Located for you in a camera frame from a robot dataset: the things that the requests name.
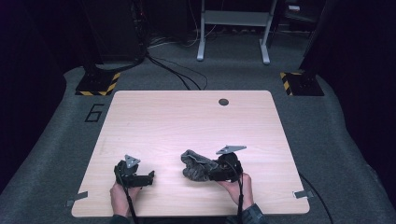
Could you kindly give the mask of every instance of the yellow and black hazard tape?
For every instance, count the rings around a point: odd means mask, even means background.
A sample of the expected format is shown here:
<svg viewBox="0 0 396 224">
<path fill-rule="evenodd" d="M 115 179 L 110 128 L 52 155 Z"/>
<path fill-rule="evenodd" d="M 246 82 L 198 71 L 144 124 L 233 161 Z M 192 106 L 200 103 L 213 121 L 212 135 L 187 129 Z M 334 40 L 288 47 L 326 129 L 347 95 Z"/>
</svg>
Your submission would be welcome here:
<svg viewBox="0 0 396 224">
<path fill-rule="evenodd" d="M 300 74 L 301 73 L 280 73 L 280 77 L 282 78 L 282 82 L 283 82 L 283 87 L 285 88 L 287 95 L 293 95 L 293 92 L 291 91 L 290 84 L 289 84 L 288 80 L 286 79 L 286 75 L 299 76 Z"/>
<path fill-rule="evenodd" d="M 110 85 L 107 88 L 107 91 L 76 91 L 76 95 L 109 95 L 113 92 L 114 88 L 116 88 L 117 81 L 119 80 L 120 73 L 114 75 L 113 79 L 111 80 Z"/>
</svg>

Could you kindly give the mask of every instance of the wrist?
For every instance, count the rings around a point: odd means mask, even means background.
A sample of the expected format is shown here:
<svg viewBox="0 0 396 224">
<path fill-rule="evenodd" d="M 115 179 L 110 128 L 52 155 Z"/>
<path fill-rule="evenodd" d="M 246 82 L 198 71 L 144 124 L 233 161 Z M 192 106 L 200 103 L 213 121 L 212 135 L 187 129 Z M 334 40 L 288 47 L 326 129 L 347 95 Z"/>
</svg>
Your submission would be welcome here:
<svg viewBox="0 0 396 224">
<path fill-rule="evenodd" d="M 247 201 L 244 200 L 244 202 L 242 203 L 242 211 L 247 210 L 253 204 L 254 202 L 251 200 L 247 200 Z"/>
</svg>

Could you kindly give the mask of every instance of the hand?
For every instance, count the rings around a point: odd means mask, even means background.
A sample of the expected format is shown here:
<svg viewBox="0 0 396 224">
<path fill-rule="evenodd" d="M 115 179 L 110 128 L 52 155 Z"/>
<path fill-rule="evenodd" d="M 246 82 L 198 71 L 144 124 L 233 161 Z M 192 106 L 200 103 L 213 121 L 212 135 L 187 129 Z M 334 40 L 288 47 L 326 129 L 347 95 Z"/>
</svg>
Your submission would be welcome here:
<svg viewBox="0 0 396 224">
<path fill-rule="evenodd" d="M 140 187 L 128 189 L 128 193 L 129 196 L 131 196 L 132 203 L 136 201 L 136 196 L 140 189 L 141 189 Z M 111 196 L 111 206 L 113 207 L 114 215 L 119 215 L 123 217 L 128 217 L 129 215 L 131 215 L 131 211 L 129 210 L 129 204 L 126 199 L 125 191 L 122 188 L 122 186 L 117 182 L 114 183 L 113 188 L 111 188 L 110 196 Z"/>
<path fill-rule="evenodd" d="M 230 193 L 231 199 L 238 205 L 239 203 L 239 184 L 238 181 L 233 183 L 227 181 L 217 181 L 220 185 L 222 185 L 227 191 Z M 243 183 L 242 193 L 244 194 L 244 202 L 242 204 L 242 210 L 249 208 L 254 204 L 253 202 L 253 189 L 251 187 L 251 177 L 248 174 L 241 174 L 241 182 Z"/>
</svg>

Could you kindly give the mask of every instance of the light wood surface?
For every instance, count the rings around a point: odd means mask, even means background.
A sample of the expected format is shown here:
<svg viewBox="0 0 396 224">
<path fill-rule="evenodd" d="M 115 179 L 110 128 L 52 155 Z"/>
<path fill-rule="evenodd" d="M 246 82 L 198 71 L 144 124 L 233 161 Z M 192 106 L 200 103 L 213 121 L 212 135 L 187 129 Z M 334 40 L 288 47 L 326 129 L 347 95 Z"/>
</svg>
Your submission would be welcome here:
<svg viewBox="0 0 396 224">
<path fill-rule="evenodd" d="M 229 100 L 224 106 L 219 99 Z M 134 205 L 139 217 L 228 216 L 237 206 L 214 181 L 185 178 L 187 149 L 211 160 L 226 145 L 252 177 L 255 203 L 264 214 L 304 214 L 307 199 L 269 91 L 118 91 L 106 115 L 75 202 L 75 217 L 111 217 L 114 166 L 128 154 L 141 162 L 138 175 L 155 171 Z"/>
</svg>

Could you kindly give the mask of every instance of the dark wall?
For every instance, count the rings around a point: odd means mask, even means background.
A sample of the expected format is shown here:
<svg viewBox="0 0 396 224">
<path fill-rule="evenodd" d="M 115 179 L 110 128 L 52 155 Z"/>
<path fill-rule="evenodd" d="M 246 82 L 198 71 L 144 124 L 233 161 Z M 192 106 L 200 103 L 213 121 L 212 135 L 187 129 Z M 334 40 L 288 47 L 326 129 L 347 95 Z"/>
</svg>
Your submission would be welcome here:
<svg viewBox="0 0 396 224">
<path fill-rule="evenodd" d="M 396 14 L 390 1 L 338 1 L 302 68 L 334 89 L 346 128 L 396 207 Z"/>
<path fill-rule="evenodd" d="M 1 1 L 0 17 L 0 191 L 3 191 L 61 102 L 65 80 L 20 0 Z"/>
</svg>

